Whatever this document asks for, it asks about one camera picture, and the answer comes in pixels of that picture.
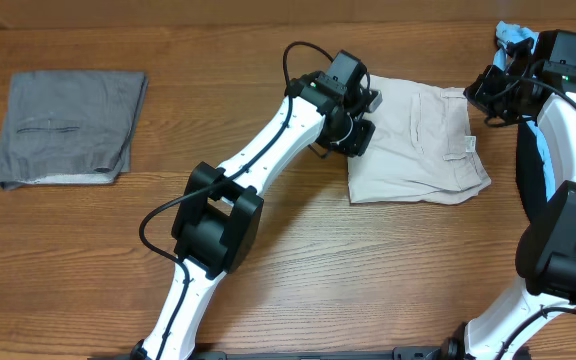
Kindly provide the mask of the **beige cotton shorts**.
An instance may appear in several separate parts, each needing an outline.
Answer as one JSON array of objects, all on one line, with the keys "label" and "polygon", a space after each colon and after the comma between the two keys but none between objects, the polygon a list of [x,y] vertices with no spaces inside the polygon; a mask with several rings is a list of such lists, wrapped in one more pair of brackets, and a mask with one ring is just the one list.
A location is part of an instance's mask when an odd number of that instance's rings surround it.
[{"label": "beige cotton shorts", "polygon": [[365,153],[348,160],[352,203],[456,205],[491,184],[462,88],[376,75],[368,82],[383,101],[365,116],[375,125]]}]

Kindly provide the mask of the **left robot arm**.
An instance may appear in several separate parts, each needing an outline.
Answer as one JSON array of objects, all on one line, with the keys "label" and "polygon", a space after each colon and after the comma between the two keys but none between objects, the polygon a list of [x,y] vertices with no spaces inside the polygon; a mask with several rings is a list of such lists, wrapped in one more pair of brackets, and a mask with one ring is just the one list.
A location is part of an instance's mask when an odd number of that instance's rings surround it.
[{"label": "left robot arm", "polygon": [[181,197],[151,211],[176,208],[173,252],[146,247],[174,264],[171,287],[152,332],[131,350],[132,359],[188,359],[201,320],[219,283],[246,258],[256,238],[263,195],[304,149],[327,154],[364,154],[375,131],[365,114],[381,94],[370,87],[366,66],[341,50],[325,71],[288,78],[284,98],[270,122],[240,152],[217,167],[202,162]]}]

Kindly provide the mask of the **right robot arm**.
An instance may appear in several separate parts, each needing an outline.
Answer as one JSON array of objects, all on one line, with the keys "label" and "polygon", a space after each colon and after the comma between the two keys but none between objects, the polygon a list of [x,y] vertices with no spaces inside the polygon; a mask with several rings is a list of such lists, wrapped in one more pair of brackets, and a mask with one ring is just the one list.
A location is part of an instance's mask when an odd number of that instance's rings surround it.
[{"label": "right robot arm", "polygon": [[527,343],[562,314],[576,316],[576,32],[522,40],[500,35],[508,64],[488,66],[465,90],[490,127],[516,126],[516,183],[529,226],[516,278],[441,347],[398,359],[526,359]]}]

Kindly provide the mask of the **light blue shirt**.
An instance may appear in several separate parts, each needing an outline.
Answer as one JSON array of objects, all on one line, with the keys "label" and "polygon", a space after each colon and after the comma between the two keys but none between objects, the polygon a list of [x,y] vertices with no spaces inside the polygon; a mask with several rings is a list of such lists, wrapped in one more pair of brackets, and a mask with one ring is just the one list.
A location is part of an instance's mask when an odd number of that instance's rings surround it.
[{"label": "light blue shirt", "polygon": [[[495,36],[498,50],[493,64],[505,69],[509,66],[510,45],[523,40],[534,41],[530,53],[536,50],[540,33],[518,24],[500,21]],[[558,184],[553,159],[547,138],[535,120],[524,116],[525,122],[518,125],[516,146],[516,184],[524,211],[533,221],[555,194]]]}]

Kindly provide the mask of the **black garment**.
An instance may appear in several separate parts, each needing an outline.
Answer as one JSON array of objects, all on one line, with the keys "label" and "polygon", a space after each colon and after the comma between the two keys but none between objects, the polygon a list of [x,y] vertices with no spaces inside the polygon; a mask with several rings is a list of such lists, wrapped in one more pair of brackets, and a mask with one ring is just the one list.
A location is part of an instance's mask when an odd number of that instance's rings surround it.
[{"label": "black garment", "polygon": [[532,222],[556,191],[546,139],[533,120],[518,125],[516,184],[524,211]]}]

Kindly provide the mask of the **folded grey shorts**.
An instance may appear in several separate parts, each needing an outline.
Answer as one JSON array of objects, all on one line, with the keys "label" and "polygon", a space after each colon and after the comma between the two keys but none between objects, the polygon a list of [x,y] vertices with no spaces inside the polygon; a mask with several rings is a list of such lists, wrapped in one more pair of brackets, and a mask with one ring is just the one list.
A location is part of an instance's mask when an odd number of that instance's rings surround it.
[{"label": "folded grey shorts", "polygon": [[131,168],[144,72],[38,70],[11,77],[0,187],[106,185]]}]

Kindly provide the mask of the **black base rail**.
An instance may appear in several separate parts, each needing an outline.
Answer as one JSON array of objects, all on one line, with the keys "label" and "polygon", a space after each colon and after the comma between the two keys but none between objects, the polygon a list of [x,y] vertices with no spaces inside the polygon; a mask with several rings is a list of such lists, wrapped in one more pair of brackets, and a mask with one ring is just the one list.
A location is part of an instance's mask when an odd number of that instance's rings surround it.
[{"label": "black base rail", "polygon": [[439,358],[438,347],[398,347],[390,351],[351,351],[324,353],[226,354],[195,353],[190,360],[432,360]]}]

